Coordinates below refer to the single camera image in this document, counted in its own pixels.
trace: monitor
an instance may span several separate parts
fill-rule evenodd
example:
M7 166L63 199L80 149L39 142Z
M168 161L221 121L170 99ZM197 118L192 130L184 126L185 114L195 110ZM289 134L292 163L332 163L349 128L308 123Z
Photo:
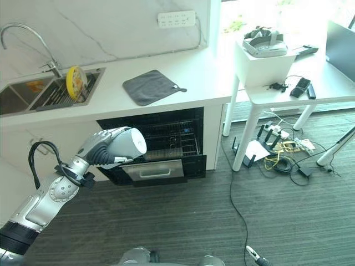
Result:
M355 82L355 32L329 21L326 58Z

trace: faucet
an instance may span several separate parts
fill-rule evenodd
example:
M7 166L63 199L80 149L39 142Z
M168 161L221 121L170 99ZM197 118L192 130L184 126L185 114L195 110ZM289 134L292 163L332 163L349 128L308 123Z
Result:
M26 29L30 32L32 32L39 40L40 42L43 44L43 46L45 47L46 51L48 52L50 58L52 59L51 61L47 62L44 66L49 66L49 69L53 72L53 74L57 77L57 78L61 78L63 75L60 72L60 64L58 63L58 61L54 58L53 54L51 53L51 51L49 50L47 44L44 42L43 38L31 27L26 26L24 24L20 24L20 23L8 23L5 24L4 26L2 26L0 28L0 41L2 44L2 47L4 49L7 49L5 43L4 43L4 39L3 39L3 35L6 29L10 28L10 27L19 27L19 28L23 28Z

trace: stainless steel sink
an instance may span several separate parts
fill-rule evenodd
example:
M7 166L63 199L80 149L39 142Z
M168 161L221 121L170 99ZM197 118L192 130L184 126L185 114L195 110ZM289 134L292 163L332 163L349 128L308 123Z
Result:
M88 86L77 101L69 96L65 77L9 84L0 92L0 116L87 105L104 71L104 68L85 71Z

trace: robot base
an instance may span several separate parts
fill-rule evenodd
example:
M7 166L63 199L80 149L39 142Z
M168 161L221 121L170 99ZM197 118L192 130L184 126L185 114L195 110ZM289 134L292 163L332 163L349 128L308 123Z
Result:
M125 252L116 266L125 264L134 264L133 266L184 266L175 263L160 263L159 256L156 251L150 252L144 247L133 248ZM204 256L198 266L225 266L224 262L213 256Z

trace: gray towel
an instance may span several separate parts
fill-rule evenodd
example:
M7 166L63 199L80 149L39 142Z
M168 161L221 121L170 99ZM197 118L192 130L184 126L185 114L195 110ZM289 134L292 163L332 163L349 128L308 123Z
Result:
M122 86L132 100L141 106L151 104L177 91L187 91L157 70L126 80Z

